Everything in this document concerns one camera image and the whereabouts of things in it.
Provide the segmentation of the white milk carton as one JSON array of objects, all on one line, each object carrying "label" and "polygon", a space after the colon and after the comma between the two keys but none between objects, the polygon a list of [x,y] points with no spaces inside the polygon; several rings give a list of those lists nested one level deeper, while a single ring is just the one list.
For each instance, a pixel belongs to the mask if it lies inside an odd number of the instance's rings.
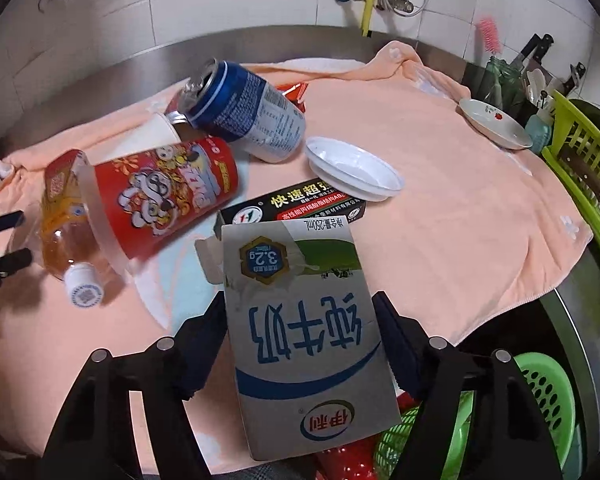
[{"label": "white milk carton", "polygon": [[254,460],[321,452],[399,422],[346,217],[226,224],[196,251],[207,280],[224,290]]}]

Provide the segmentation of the orange snack wrapper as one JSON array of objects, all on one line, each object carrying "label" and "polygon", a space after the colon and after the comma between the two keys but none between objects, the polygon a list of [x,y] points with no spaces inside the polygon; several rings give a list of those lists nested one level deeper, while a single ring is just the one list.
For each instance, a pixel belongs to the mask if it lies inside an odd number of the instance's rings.
[{"label": "orange snack wrapper", "polygon": [[308,90],[309,84],[305,81],[297,82],[296,84],[279,84],[276,89],[301,113],[306,112],[306,104],[304,104],[304,95]]}]

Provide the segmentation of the clear plastic tea bottle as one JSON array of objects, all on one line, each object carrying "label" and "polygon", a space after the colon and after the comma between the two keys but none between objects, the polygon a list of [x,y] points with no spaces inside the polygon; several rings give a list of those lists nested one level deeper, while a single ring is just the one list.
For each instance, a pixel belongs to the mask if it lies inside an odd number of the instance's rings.
[{"label": "clear plastic tea bottle", "polygon": [[101,304],[109,264],[95,240],[82,196],[50,203],[43,194],[40,239],[44,266],[64,283],[70,302],[80,308]]}]

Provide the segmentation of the red clear plastic cup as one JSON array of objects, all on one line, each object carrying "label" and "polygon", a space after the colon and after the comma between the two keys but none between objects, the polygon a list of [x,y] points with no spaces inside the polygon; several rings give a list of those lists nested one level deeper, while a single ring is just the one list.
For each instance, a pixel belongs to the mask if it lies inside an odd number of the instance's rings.
[{"label": "red clear plastic cup", "polygon": [[228,144],[206,136],[86,164],[78,183],[99,248],[125,275],[134,259],[232,198],[239,177]]}]

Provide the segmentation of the white paper cup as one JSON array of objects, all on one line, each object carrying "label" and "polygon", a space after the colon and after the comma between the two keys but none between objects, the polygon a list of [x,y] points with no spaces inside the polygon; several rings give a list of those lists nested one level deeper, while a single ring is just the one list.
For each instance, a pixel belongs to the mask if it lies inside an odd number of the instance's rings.
[{"label": "white paper cup", "polygon": [[142,151],[177,144],[181,138],[163,114],[152,114],[143,125],[100,142],[85,151],[92,165]]}]

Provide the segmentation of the peach floral towel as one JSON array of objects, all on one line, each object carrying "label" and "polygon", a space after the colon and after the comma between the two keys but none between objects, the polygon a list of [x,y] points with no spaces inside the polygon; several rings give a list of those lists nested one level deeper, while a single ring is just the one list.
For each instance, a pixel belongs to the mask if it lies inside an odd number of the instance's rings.
[{"label": "peach floral towel", "polygon": [[[557,287],[592,240],[569,193],[529,151],[509,153],[458,112],[468,90],[399,41],[373,61],[259,64],[276,86],[305,82],[306,132],[364,148],[403,190],[352,226],[372,292],[457,344]],[[195,252],[211,224],[170,240],[140,276],[82,309],[40,266],[0,288],[0,438],[41,454],[88,355],[142,350],[209,304]]]}]

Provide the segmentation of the blue beverage can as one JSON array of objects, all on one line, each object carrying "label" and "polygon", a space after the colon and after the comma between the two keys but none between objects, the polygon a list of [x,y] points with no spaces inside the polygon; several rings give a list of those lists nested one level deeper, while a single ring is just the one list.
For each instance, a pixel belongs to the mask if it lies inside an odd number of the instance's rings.
[{"label": "blue beverage can", "polygon": [[306,118],[286,96],[237,63],[208,61],[189,78],[176,109],[192,127],[278,164],[298,150]]}]

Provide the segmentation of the black glue box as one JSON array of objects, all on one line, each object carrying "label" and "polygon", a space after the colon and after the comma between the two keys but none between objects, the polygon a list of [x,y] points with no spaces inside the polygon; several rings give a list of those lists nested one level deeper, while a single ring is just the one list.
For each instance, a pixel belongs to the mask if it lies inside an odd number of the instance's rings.
[{"label": "black glue box", "polygon": [[365,211],[365,200],[315,178],[221,209],[216,216],[214,234],[221,238],[222,227],[229,224],[315,217],[345,216],[351,223],[361,219]]}]

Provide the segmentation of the white plastic lid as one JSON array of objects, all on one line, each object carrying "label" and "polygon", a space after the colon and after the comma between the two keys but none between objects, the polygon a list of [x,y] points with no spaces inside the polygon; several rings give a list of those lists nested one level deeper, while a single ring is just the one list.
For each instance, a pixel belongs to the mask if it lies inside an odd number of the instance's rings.
[{"label": "white plastic lid", "polygon": [[360,200],[383,202],[404,188],[404,179],[393,166],[356,145],[309,136],[304,154],[317,177]]}]

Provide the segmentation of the teal soap bottle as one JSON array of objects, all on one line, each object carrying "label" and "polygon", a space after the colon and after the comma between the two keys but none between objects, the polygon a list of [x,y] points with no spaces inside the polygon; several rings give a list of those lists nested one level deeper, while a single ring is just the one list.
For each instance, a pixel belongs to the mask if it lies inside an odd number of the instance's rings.
[{"label": "teal soap bottle", "polygon": [[554,116],[548,107],[539,108],[532,115],[524,127],[524,131],[528,133],[532,145],[530,150],[534,154],[541,154],[542,149],[550,144],[550,139],[553,133]]}]

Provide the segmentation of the green dish rack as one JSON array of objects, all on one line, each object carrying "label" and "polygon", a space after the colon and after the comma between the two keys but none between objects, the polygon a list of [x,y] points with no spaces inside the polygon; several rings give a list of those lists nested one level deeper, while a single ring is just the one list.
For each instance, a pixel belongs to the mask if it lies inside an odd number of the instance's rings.
[{"label": "green dish rack", "polygon": [[555,91],[554,126],[542,157],[590,226],[600,248],[600,130],[572,101]]}]

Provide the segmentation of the white ceramic saucer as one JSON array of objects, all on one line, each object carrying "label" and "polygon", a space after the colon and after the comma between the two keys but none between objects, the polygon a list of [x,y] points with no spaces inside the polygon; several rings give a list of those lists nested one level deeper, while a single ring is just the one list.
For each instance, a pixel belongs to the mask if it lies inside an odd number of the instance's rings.
[{"label": "white ceramic saucer", "polygon": [[460,111],[478,133],[500,148],[521,151],[532,147],[531,138],[524,127],[499,108],[465,98],[460,100]]}]

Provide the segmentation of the green utensil holder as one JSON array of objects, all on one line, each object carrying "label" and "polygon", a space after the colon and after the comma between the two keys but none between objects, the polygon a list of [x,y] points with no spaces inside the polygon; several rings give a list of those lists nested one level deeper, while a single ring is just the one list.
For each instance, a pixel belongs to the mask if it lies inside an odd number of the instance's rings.
[{"label": "green utensil holder", "polygon": [[462,84],[478,101],[491,104],[515,117],[526,99],[521,71],[492,55],[486,66],[468,63]]}]

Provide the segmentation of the pink bottle brush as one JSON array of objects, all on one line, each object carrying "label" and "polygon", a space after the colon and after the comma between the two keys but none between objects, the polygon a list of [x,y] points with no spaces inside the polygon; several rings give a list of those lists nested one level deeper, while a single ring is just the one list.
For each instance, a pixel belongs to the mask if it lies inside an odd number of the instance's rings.
[{"label": "pink bottle brush", "polygon": [[481,49],[490,55],[501,54],[503,46],[498,33],[498,24],[492,16],[484,16],[476,24]]}]

